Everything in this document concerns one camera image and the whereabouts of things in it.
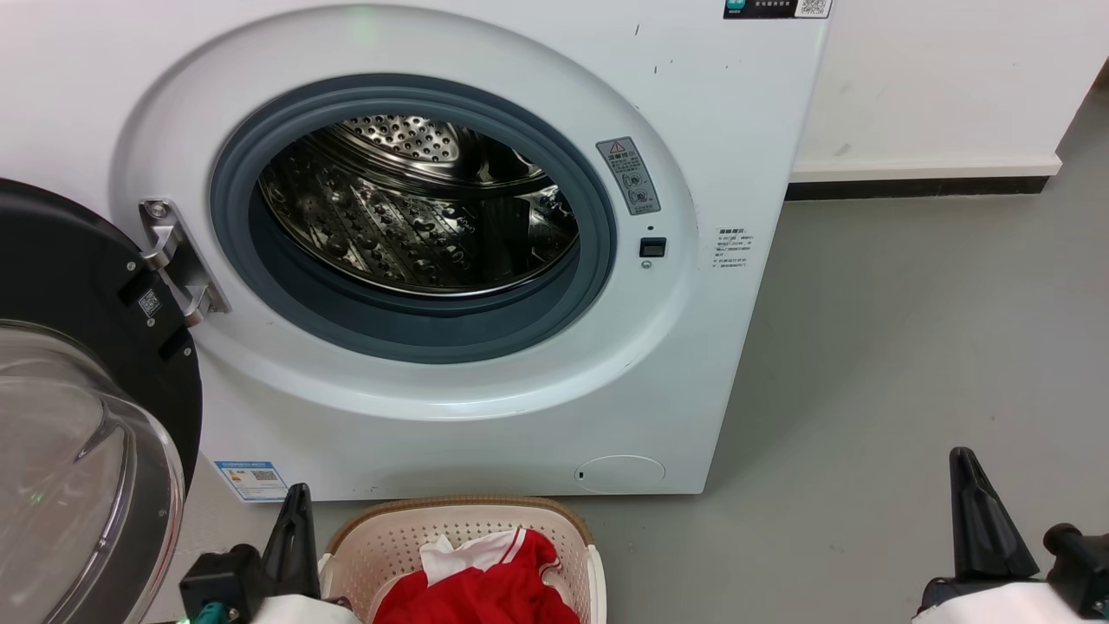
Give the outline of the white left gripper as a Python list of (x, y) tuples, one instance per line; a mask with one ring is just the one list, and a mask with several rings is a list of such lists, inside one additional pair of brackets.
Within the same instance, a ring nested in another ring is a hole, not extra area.
[(258, 624), (360, 624), (336, 601), (321, 599), (311, 489), (289, 485), (263, 552), (269, 599), (263, 601)]

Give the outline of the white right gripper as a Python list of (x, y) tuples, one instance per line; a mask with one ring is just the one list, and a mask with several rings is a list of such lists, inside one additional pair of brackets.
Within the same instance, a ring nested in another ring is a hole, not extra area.
[(912, 623), (1078, 623), (1079, 584), (1041, 569), (969, 447), (948, 454), (955, 577), (934, 577)]

